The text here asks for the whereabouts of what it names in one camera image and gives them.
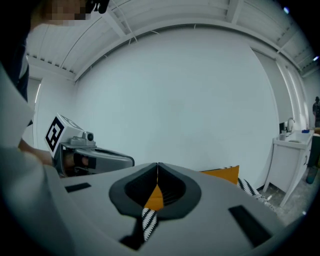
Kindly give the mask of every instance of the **person's hand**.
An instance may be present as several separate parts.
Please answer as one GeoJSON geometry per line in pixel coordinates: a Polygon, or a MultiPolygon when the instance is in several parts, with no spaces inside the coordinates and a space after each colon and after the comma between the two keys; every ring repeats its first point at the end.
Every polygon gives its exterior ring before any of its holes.
{"type": "MultiPolygon", "coordinates": [[[[81,161],[85,166],[89,165],[89,159],[87,157],[83,157],[81,161]]],[[[66,151],[63,153],[63,165],[65,173],[68,176],[74,176],[75,161],[73,152],[66,151]]]]}

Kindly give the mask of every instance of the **concrete floor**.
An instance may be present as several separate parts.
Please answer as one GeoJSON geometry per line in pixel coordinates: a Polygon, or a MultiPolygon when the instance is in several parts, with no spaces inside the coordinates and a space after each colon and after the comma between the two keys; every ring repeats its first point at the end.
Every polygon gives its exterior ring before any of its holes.
{"type": "Polygon", "coordinates": [[[283,207],[280,207],[280,203],[283,200],[285,193],[279,188],[270,184],[266,193],[264,193],[262,190],[259,191],[259,193],[266,198],[272,196],[269,200],[269,203],[275,207],[277,216],[286,226],[295,221],[297,218],[303,216],[303,212],[308,214],[308,209],[319,189],[320,169],[318,170],[312,184],[308,184],[306,182],[308,171],[309,168],[307,168],[302,179],[283,207]]]}

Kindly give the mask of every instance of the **white ceiling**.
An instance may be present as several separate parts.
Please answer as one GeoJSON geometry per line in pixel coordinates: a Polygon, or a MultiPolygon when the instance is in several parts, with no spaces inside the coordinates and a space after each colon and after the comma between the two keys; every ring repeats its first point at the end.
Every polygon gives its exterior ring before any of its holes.
{"type": "Polygon", "coordinates": [[[111,0],[105,14],[93,12],[90,19],[71,26],[44,24],[32,31],[27,39],[31,69],[41,67],[77,80],[100,57],[134,36],[183,24],[219,26],[253,36],[284,55],[302,74],[316,65],[304,33],[271,0],[114,2],[119,8],[111,0]]]}

